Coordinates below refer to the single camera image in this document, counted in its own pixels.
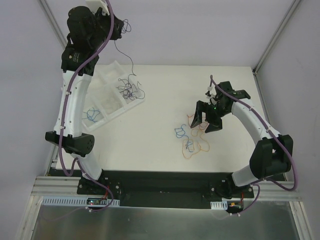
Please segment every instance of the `wire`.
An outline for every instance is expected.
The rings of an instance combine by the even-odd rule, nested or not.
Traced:
[[[101,198],[101,200],[105,200],[108,197],[108,191],[105,191],[104,196]]]
[[[83,112],[84,114],[86,114],[86,118],[82,118],[83,120],[88,119],[94,123],[96,123],[97,121],[95,121],[96,117],[100,114],[99,110],[95,110],[94,107],[92,107],[93,110],[89,109],[87,112]]]
[[[252,202],[249,206],[247,206],[244,210],[242,210],[241,213],[244,213],[244,212],[247,211],[249,208],[251,208],[252,205],[258,200],[258,198],[259,198],[259,196],[260,196],[260,186],[259,186],[259,184],[252,184],[252,185],[253,185],[253,186],[256,186],[256,187],[258,188],[258,192],[257,192],[257,194],[256,194],[255,199],[253,200],[253,202]]]
[[[226,95],[228,98],[236,101],[236,102],[239,102],[241,103],[242,105],[244,105],[245,107],[247,107],[249,110],[251,110],[255,115],[256,117],[260,120],[260,122],[262,123],[262,125],[264,126],[264,128],[266,129],[267,133],[269,133],[273,139],[275,140],[275,142],[279,145],[279,147],[284,151],[284,153],[286,154],[286,156],[289,158],[290,160],[290,163],[292,165],[292,170],[293,170],[293,179],[294,179],[294,183],[293,183],[293,187],[292,188],[288,188],[288,187],[285,187],[283,186],[282,184],[280,184],[279,182],[267,177],[266,179],[268,181],[271,181],[273,182],[274,184],[276,184],[277,186],[279,186],[280,188],[286,190],[286,191],[295,191],[298,187],[298,173],[297,173],[297,167],[296,167],[296,164],[295,164],[295,161],[294,159],[292,158],[291,154],[288,152],[288,150],[286,149],[286,147],[277,139],[277,137],[275,136],[275,134],[269,129],[269,126],[268,124],[264,121],[264,119],[260,116],[260,114],[254,109],[254,108],[251,108],[251,106],[237,98],[235,98],[234,96],[228,94],[227,92],[225,92],[224,90],[221,89],[221,87],[219,87],[214,79],[213,79],[213,76],[210,75],[210,86],[211,84],[214,84],[214,86],[221,92],[223,93],[224,95]]]
[[[122,94],[122,97],[126,100],[130,99],[131,101],[133,101],[135,99],[144,99],[146,97],[146,93],[145,93],[145,91],[143,91],[139,87],[139,85],[141,86],[141,83],[138,81],[135,85],[134,83],[131,83],[131,80],[130,80],[130,76],[135,76],[135,77],[137,76],[134,73],[134,61],[132,60],[132,58],[129,55],[127,55],[124,52],[119,50],[119,48],[117,47],[116,41],[114,41],[114,46],[119,53],[121,53],[121,54],[125,55],[127,58],[129,58],[131,61],[131,64],[132,64],[131,73],[128,75],[127,79],[121,79],[121,78],[118,79],[118,81],[122,81],[123,85],[116,87],[116,89],[118,89],[120,91],[120,93]],[[136,94],[134,94],[134,93],[138,93],[139,92],[138,90],[143,92],[143,97],[138,97]]]
[[[122,34],[130,33],[131,32],[131,25],[129,24],[129,20],[125,19],[125,20],[123,20],[123,23],[124,23],[124,25],[121,29],[121,33]]]
[[[114,46],[115,46],[115,49],[117,49],[117,51],[118,51],[119,53],[125,55],[127,58],[130,59],[131,64],[132,64],[132,68],[131,68],[132,75],[133,75],[133,76],[137,76],[137,75],[135,75],[135,73],[134,73],[134,61],[132,60],[132,58],[131,58],[130,56],[128,56],[127,54],[125,54],[124,52],[122,52],[122,51],[119,50],[119,48],[117,47],[116,41],[114,41]]]
[[[121,79],[119,78],[118,81],[119,82],[122,82],[123,85],[119,85],[116,87],[116,89],[119,90],[119,92],[122,94],[122,97],[124,99],[130,99],[131,101],[134,101],[135,99],[144,99],[146,97],[146,93],[145,91],[143,91],[139,85],[140,82],[137,82],[137,86],[134,84],[134,83],[131,83],[130,80],[129,80],[129,77],[131,76],[132,74],[129,74],[128,76],[128,79]],[[136,93],[139,93],[139,91],[142,91],[143,92],[143,97],[138,97],[136,95]]]
[[[185,146],[185,149],[188,149],[188,151],[190,153],[192,153],[193,151],[190,150],[190,146],[193,146],[194,143],[193,141],[190,141],[190,138],[188,135],[186,135],[186,131],[184,130],[183,126],[186,126],[185,124],[182,124],[181,127],[179,128],[175,128],[174,131],[175,131],[175,136],[178,138],[178,139],[181,139],[183,137],[187,137],[187,143],[186,143],[186,146]]]

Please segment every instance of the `metal frame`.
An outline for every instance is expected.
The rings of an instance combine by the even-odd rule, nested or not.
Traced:
[[[66,45],[67,45],[67,40],[64,37],[64,34],[61,31],[61,28],[59,27],[57,20],[54,16],[54,14],[52,13],[48,3],[46,0],[38,0],[46,18],[48,19],[48,22],[50,23],[52,30],[56,36],[56,38],[58,39],[62,49],[65,49]]]
[[[266,46],[262,56],[260,57],[258,63],[256,64],[255,68],[253,69],[253,74],[254,75],[257,75],[257,73],[258,73],[259,69],[261,68],[262,64],[264,64],[264,62],[265,62],[266,58],[268,57],[269,53],[274,48],[275,43],[277,42],[277,40],[279,39],[280,35],[282,34],[284,29],[286,28],[287,23],[292,18],[292,16],[296,12],[296,10],[298,9],[298,6],[300,5],[300,3],[302,1],[303,0],[293,0],[293,2],[291,3],[289,9],[285,13],[285,15],[284,15],[283,19],[281,20],[279,26],[277,27],[277,29],[275,30],[274,34],[272,35],[268,45]]]
[[[17,232],[15,239],[17,240],[30,240],[36,225],[38,213],[40,210],[42,196],[30,196],[22,223]]]
[[[29,199],[26,212],[23,217],[22,225],[16,236],[19,240],[29,240],[32,237],[38,217],[41,202],[44,197],[55,196],[63,198],[81,199],[84,197],[95,197],[94,195],[78,195],[77,188],[80,177],[56,177],[56,176],[38,176],[35,180],[31,197]],[[293,182],[280,182],[286,187],[292,187]],[[287,192],[272,182],[263,181],[260,184],[259,201],[265,202],[289,202],[294,222],[301,240],[312,240],[310,224],[305,212],[300,192]],[[253,186],[256,194],[258,188]]]
[[[35,180],[31,196],[63,196],[63,197],[95,197],[94,195],[78,195],[77,188],[80,177],[38,176]],[[280,181],[287,188],[293,186],[291,181]],[[301,202],[300,192],[287,192],[272,182],[263,181],[260,185],[259,201]]]

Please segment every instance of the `white wall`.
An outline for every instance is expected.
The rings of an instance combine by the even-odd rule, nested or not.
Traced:
[[[14,238],[44,173],[61,97],[62,49],[36,0],[0,3],[0,239]]]
[[[304,0],[258,72],[270,121],[293,138],[299,190],[320,239],[320,1]]]
[[[132,32],[120,50],[143,65],[251,66],[257,64],[293,0],[111,0]],[[85,0],[47,0],[63,31],[71,8]],[[131,64],[113,42],[100,63]]]

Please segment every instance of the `rubber band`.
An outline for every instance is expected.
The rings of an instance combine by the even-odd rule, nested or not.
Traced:
[[[186,126],[185,124],[182,124],[181,127],[179,128],[175,128],[174,131],[175,131],[175,136],[178,138],[178,139],[181,139],[183,137],[187,137],[187,143],[186,143],[186,146],[185,148],[188,149],[188,151],[190,153],[192,153],[193,151],[190,150],[190,146],[193,145],[193,141],[191,142],[190,141],[190,138],[188,135],[186,135],[186,131],[184,130],[183,126]]]
[[[192,132],[194,131],[194,130],[197,130],[198,132],[196,133],[196,135],[193,135],[192,134]],[[209,142],[207,141],[207,140],[205,140],[205,139],[203,139],[201,136],[202,135],[204,135],[205,133],[202,131],[202,130],[200,130],[200,129],[192,129],[192,131],[191,131],[191,135],[193,136],[193,137],[197,137],[198,136],[198,133],[200,132],[200,135],[199,135],[199,137],[202,139],[202,141],[205,141],[207,144],[208,144],[208,147],[209,147],[209,149],[208,150],[204,150],[202,147],[201,147],[201,145],[199,144],[199,142],[198,142],[198,145],[199,145],[199,148],[200,148],[200,151],[204,151],[204,152],[209,152],[210,151],[210,144],[209,144]]]
[[[195,115],[192,114],[191,116],[189,116],[189,115],[187,114],[186,116],[187,116],[187,118],[188,118],[188,125],[189,125],[189,127],[191,127],[191,124],[190,124],[190,122],[189,122],[189,119],[192,118],[192,117],[194,117]],[[205,130],[205,129],[208,127],[208,125],[209,125],[209,123],[207,123],[207,122],[202,122],[202,123],[200,123],[200,124],[198,125],[198,128],[199,128],[200,130]]]

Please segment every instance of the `white cable holder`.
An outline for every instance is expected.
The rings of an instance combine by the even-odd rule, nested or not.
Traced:
[[[87,204],[88,199],[92,199],[92,197],[44,196],[43,201],[42,201],[42,205],[84,207],[85,209],[88,209],[91,207],[103,208],[111,202],[111,199],[104,199],[104,200],[100,201],[101,205],[90,205],[90,204]],[[114,199],[109,207],[120,207],[120,200]]]
[[[211,210],[227,210],[228,202],[226,200],[223,201],[212,201],[210,202]]]

